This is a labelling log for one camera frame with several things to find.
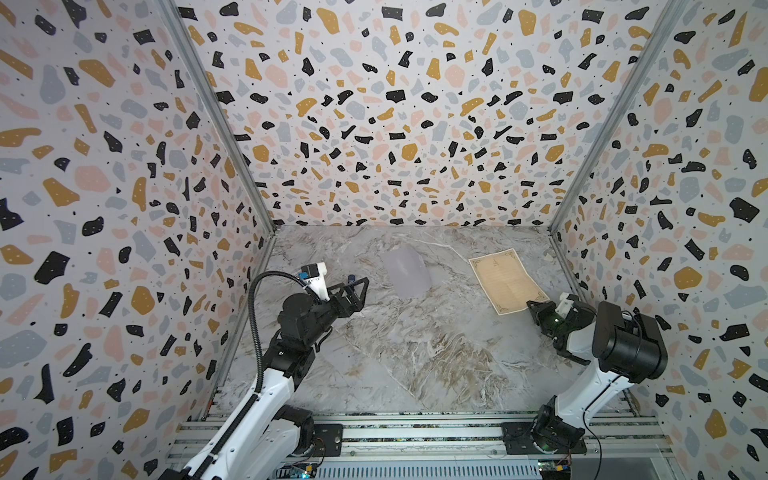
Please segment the small beige object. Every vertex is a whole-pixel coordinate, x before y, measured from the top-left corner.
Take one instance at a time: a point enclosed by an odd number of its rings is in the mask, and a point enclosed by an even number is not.
[[[525,271],[514,248],[471,258],[469,264],[499,315],[527,309],[525,302],[528,300],[549,300],[544,290]]]

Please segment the terrazzo wallpaper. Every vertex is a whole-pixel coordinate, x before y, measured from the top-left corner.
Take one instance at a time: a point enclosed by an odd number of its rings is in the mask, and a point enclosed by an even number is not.
[[[768,478],[768,2],[691,2],[557,238],[598,303],[655,316],[634,392],[690,478]]]
[[[548,224],[666,2],[179,0],[277,224]]]
[[[153,4],[0,15],[0,477],[156,478],[261,226]]]

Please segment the black mounting plate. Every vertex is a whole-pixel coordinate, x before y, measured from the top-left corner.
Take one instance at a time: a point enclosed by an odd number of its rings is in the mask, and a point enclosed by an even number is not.
[[[320,457],[323,455],[323,446],[325,446],[326,457],[338,457],[341,456],[341,442],[344,440],[344,425],[340,423],[316,423],[315,424],[315,439],[322,440],[317,442],[315,453],[313,457]]]
[[[502,423],[502,440],[507,449],[507,455],[540,455],[541,450],[533,444],[531,437],[531,422],[505,422]],[[552,455],[564,455],[568,452],[553,452]],[[587,453],[584,440],[571,449],[571,454]]]

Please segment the metal corner post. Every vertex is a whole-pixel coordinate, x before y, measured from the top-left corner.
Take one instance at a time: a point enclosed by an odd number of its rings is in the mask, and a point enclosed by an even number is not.
[[[197,56],[197,50],[194,45],[192,45],[192,40],[189,35],[187,35],[187,29],[184,27],[184,23],[181,20],[181,15],[179,15],[179,9],[176,6],[176,2],[174,0],[155,0],[155,5],[157,5],[159,13],[163,18],[165,25],[168,27],[174,44],[178,47],[179,57],[181,57],[182,61],[187,66],[187,71],[192,78],[197,93],[200,95],[200,100],[203,102],[205,110],[210,115],[214,127],[221,135],[221,140],[224,144],[224,148],[227,150],[227,155],[232,159],[235,171],[243,182],[243,188],[248,194],[251,203],[253,203],[253,208],[256,209],[257,216],[259,217],[259,220],[261,220],[263,234],[270,238],[275,234],[275,224],[266,209],[266,205],[261,198],[259,189],[253,182],[253,178],[248,171],[248,166],[245,165],[243,154],[240,152],[240,147],[235,141],[234,135],[227,123],[227,119],[219,108],[219,102],[216,99],[213,88],[208,83],[205,70]]]
[[[548,229],[551,233],[557,232],[568,216],[568,211],[578,198],[581,188],[589,178],[589,174],[598,164],[603,150],[605,150],[611,136],[616,131],[616,127],[624,118],[624,114],[629,109],[635,95],[640,91],[643,81],[656,61],[656,57],[658,57],[667,43],[667,39],[672,34],[677,20],[683,15],[687,3],[688,0],[669,0],[661,11],[650,39],[645,44],[643,53],[637,61],[637,65],[632,69],[626,85],[619,92],[616,103],[611,111],[608,112],[602,129],[594,139],[594,142],[592,142],[592,146],[584,158],[584,163],[581,164],[578,172],[576,172],[575,178],[565,194],[565,198],[560,203],[558,211],[554,214],[552,223],[549,224]]]

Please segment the back wall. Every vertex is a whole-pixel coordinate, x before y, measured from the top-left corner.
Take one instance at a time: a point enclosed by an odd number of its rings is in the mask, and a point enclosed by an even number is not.
[[[179,3],[278,224],[549,223],[664,6],[310,3]]]

